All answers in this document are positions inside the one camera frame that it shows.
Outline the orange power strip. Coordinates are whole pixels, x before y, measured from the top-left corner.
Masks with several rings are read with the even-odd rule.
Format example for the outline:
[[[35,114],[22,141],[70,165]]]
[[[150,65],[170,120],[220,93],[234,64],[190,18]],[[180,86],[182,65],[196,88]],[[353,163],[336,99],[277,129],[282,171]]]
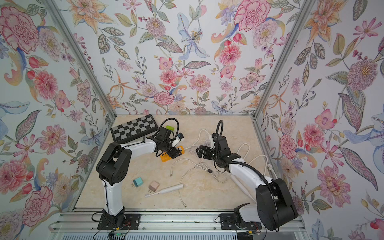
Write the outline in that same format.
[[[184,149],[184,147],[183,147],[183,146],[179,146],[179,147],[182,149],[182,153],[184,154],[184,153],[185,153],[185,149]],[[163,163],[165,163],[165,162],[171,160],[171,157],[169,157],[167,153],[162,153],[162,154],[161,154],[161,160],[162,160]]]

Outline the pink usb wall charger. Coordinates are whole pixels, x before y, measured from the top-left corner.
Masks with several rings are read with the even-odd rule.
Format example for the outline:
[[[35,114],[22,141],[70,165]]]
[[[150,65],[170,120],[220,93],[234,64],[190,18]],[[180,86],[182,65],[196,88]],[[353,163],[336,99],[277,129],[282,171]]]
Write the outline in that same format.
[[[160,184],[157,181],[152,181],[149,185],[149,193],[154,193],[159,188]]]

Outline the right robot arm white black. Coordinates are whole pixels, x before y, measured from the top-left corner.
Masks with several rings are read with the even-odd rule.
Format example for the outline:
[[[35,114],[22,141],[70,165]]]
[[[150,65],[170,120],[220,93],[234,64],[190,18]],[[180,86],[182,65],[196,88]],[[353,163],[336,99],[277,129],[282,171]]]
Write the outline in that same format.
[[[256,194],[255,204],[245,203],[234,208],[233,216],[223,220],[224,225],[242,230],[248,229],[249,225],[257,227],[261,224],[269,231],[278,231],[299,215],[286,182],[265,176],[239,154],[232,153],[223,129],[224,121],[220,120],[212,134],[211,147],[198,147],[198,156],[213,161],[217,167],[239,178]]]

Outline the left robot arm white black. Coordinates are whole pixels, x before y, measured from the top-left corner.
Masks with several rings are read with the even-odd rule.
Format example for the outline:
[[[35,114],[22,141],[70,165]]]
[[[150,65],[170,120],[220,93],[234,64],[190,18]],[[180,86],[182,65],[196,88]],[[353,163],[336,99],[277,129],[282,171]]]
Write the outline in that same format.
[[[124,212],[122,181],[131,160],[150,153],[156,157],[167,154],[175,159],[182,155],[177,145],[184,136],[177,119],[168,118],[158,125],[152,115],[113,127],[111,133],[114,141],[98,162],[97,172],[105,188],[104,210],[115,217]]]

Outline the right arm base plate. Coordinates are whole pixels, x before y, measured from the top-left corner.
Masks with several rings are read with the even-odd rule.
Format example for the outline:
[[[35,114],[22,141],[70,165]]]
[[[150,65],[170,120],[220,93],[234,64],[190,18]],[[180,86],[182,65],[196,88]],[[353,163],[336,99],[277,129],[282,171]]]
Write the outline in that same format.
[[[245,231],[258,231],[262,230],[262,224],[259,222],[244,222],[236,214],[220,214],[219,223],[221,230],[245,230]]]

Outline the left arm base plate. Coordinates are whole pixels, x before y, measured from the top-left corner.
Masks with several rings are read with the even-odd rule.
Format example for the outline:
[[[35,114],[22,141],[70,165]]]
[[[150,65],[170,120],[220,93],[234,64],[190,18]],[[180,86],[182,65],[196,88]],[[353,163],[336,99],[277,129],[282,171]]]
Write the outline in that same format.
[[[124,214],[112,217],[110,215],[102,215],[99,220],[97,230],[116,230],[128,231],[138,230],[141,220],[140,214]]]

